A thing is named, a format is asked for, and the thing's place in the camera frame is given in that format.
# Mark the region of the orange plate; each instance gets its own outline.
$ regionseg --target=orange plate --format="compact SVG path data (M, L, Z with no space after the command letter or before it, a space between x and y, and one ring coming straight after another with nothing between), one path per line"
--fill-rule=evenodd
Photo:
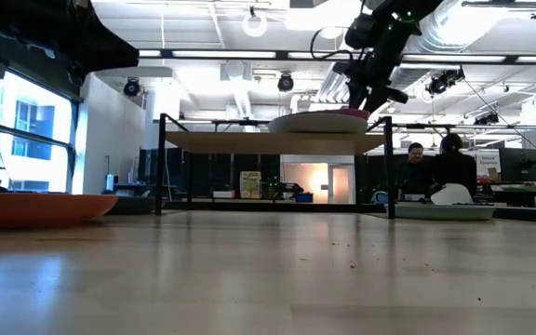
M0 227L59 227L109 211L116 195L0 193Z

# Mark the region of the wooden floor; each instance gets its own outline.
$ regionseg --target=wooden floor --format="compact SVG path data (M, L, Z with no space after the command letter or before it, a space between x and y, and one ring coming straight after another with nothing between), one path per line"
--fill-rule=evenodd
M104 220L0 233L0 334L536 334L536 224Z

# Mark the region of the white column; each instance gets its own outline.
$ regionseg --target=white column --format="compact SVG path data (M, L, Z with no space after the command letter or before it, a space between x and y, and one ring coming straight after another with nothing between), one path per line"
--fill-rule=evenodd
M144 139L142 149L150 150L158 148L158 124L154 120L160 118L160 114L165 113L174 119L179 119L180 94L172 83L149 89L146 95L146 116ZM177 126L167 123L167 131L176 131ZM166 142L167 147L174 145Z

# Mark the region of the woman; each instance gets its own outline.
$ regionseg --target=woman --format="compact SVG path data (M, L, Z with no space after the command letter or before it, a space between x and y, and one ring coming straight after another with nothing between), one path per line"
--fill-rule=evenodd
M457 134L448 134L440 144L441 154L432 161L432 172L437 184L458 183L471 196L476 193L476 162L475 159L459 150L462 140Z

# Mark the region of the blue object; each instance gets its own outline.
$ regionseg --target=blue object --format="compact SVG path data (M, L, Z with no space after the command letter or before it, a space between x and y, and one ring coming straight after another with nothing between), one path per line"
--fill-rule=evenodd
M371 196L371 203L376 204L376 205L387 204L388 203L388 193L386 193L384 191L378 191L378 192L374 193Z
M314 202L314 194L296 194L295 200L297 200L298 203L311 204Z

